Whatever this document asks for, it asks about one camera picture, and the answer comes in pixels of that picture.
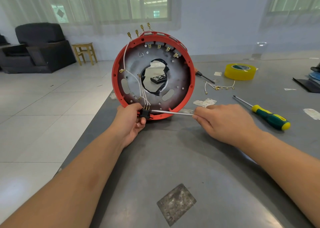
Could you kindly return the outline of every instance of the yellow tape roll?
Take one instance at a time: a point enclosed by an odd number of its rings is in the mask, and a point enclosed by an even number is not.
[[[254,66],[245,64],[229,64],[226,66],[224,75],[233,80],[252,80],[254,74],[256,73],[256,68]]]

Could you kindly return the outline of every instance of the gray metal workbench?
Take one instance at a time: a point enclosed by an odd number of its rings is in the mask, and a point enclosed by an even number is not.
[[[232,80],[214,76],[233,62],[197,63],[195,66],[218,85]],[[212,98],[217,104],[235,104],[237,95],[251,104],[286,117],[286,132],[272,129],[253,116],[263,130],[298,149],[320,158],[320,121],[302,109],[320,112],[320,94],[308,93],[292,77],[306,78],[317,60],[242,62],[258,67],[252,81],[236,81],[234,90],[207,89],[196,77],[195,100]],[[284,88],[296,90],[285,91]],[[95,137],[111,124],[117,100],[106,99],[62,164],[66,167]],[[313,227],[279,186],[238,149],[209,137],[188,116],[150,121],[121,154],[104,190],[91,227],[169,227],[157,206],[163,196],[183,183],[196,199],[173,227]]]

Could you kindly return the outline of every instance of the screwdriver with black handle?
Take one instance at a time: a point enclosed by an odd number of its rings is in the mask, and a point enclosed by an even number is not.
[[[270,111],[261,108],[259,105],[251,105],[246,101],[238,98],[237,96],[233,95],[236,99],[240,100],[241,102],[249,105],[251,110],[256,113],[257,115],[261,116],[268,124],[270,124],[273,128],[278,130],[287,130],[290,128],[291,124],[287,121],[284,117],[281,117],[278,114],[273,114]]]
[[[201,72],[198,71],[197,68],[195,68],[195,73],[196,75],[200,76],[200,77],[204,77],[205,79],[209,80],[210,82],[212,82],[213,84],[215,84],[214,81],[210,80],[208,77],[205,77]]]

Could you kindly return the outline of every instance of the yellow green screwdriver handle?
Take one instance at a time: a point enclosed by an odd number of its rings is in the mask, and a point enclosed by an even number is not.
[[[259,105],[254,105],[252,107],[252,111],[257,115],[261,116],[268,124],[270,124],[273,128],[279,130],[289,129],[291,124],[284,117],[281,117],[278,114],[273,114],[270,111],[261,108]]]

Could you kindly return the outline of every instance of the center hole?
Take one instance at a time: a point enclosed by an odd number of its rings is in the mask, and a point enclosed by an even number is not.
[[[165,85],[167,79],[164,73],[165,64],[154,60],[150,62],[150,67],[145,70],[145,79],[143,80],[144,88],[149,92],[156,92],[163,84]]]

